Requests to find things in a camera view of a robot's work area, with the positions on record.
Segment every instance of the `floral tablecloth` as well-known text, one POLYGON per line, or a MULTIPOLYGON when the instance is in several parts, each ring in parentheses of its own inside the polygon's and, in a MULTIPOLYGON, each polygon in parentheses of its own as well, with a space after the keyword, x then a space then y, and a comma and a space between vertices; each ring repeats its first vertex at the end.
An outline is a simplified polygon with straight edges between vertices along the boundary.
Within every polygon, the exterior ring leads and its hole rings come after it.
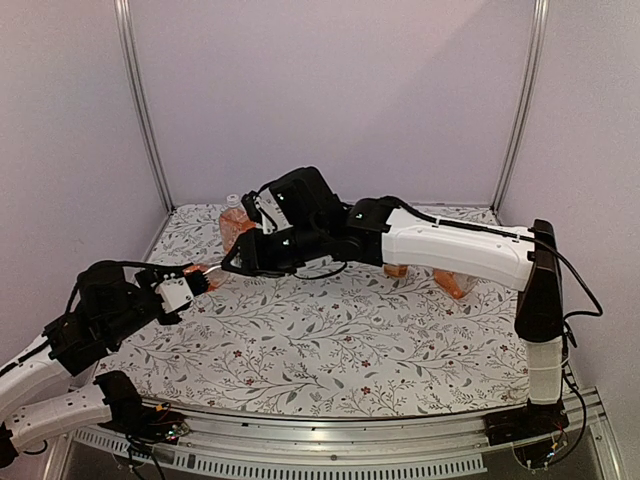
MULTIPOLYGON (((220 211, 180 207, 150 261, 219 257, 220 211)), ((495 223, 488 209, 424 211, 495 223)), ((319 264, 311 275, 333 268, 319 264)), ((484 280, 453 300, 422 267, 403 280, 360 264, 319 281, 233 276, 179 325, 153 322, 132 336, 97 373, 123 370, 146 397, 264 413, 398 416, 505 406, 524 402, 528 390, 515 306, 516 292, 484 280)))

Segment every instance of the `white wall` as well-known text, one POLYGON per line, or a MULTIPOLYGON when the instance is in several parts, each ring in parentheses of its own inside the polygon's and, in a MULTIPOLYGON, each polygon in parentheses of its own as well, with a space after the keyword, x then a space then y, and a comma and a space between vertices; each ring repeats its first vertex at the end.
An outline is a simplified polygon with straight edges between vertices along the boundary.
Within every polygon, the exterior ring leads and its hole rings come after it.
POLYGON ((314 164, 343 198, 489 204, 534 2, 136 0, 178 204, 314 164))
POLYGON ((58 317, 76 275, 139 259, 163 211, 112 0, 0 3, 0 363, 58 317))
MULTIPOLYGON (((597 385, 640 478, 640 4, 553 2, 531 114, 502 217, 550 220, 605 308, 576 318, 573 364, 597 385)), ((568 307, 588 300, 565 276, 568 307)))

